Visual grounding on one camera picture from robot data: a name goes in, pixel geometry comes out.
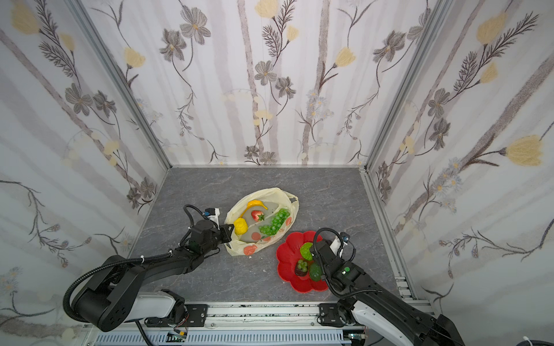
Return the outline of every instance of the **fruit bowl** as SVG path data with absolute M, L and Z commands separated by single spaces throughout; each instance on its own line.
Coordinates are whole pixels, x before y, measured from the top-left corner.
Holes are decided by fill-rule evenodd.
M 284 281 L 290 282 L 290 285 L 298 293 L 308 293 L 311 290 L 323 292 L 327 289 L 325 281 L 313 281 L 309 275 L 298 276 L 294 274 L 294 268 L 298 260 L 302 259 L 300 247 L 306 242 L 314 241 L 314 231 L 305 233 L 294 232 L 286 237 L 286 241 L 277 248 L 277 273 Z

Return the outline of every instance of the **red strawberry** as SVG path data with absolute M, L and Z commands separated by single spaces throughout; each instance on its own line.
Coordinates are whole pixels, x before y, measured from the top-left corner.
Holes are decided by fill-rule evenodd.
M 252 218 L 254 221 L 262 221 L 264 219 L 264 213 L 262 213 L 260 210 L 255 210 L 252 212 Z

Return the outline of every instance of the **plastic bag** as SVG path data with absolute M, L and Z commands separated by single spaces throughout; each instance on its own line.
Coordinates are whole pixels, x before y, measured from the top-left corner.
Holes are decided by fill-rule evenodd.
M 285 233 L 292 227 L 294 220 L 296 220 L 299 205 L 298 197 L 279 188 L 270 188 L 259 190 L 243 197 L 227 213 L 225 223 L 232 224 L 238 218 L 242 217 L 242 215 L 247 210 L 248 202 L 250 202 L 251 200 L 260 200 L 264 203 L 277 205 L 276 208 L 272 208 L 275 210 L 273 210 L 271 214 L 266 216 L 266 220 L 271 218 L 273 214 L 275 214 L 278 210 L 282 208 L 287 209 L 290 212 L 290 216 L 287 218 L 286 222 L 282 224 L 279 231 L 277 231 L 275 235 L 264 236 L 256 242 L 241 241 L 240 238 L 242 237 L 242 235 L 238 236 L 236 235 L 235 231 L 233 231 L 231 233 L 231 242 L 227 243 L 227 245 L 225 246 L 227 252 L 230 253 L 231 256 L 252 255 L 260 251 L 261 249 L 274 244 L 279 239 L 281 239 L 283 235 L 285 235 Z M 257 224 L 249 225 L 249 229 L 251 227 L 257 227 Z

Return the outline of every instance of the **small green grape cluster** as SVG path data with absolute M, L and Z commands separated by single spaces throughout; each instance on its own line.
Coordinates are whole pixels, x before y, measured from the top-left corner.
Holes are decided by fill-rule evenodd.
M 271 218 L 271 224 L 260 226 L 260 232 L 265 235 L 274 235 L 281 228 L 286 218 L 290 216 L 290 211 L 287 209 L 281 208 L 279 211 Z

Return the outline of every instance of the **wall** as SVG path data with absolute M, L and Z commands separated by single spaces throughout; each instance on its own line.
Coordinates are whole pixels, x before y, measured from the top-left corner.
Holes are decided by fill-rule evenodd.
M 455 1 L 371 167 L 415 289 L 466 344 L 554 339 L 554 3 Z
M 83 2 L 171 162 L 243 166 L 365 163 L 435 3 Z
M 0 343 L 71 345 L 65 290 L 129 254 L 165 169 L 63 2 L 0 8 Z

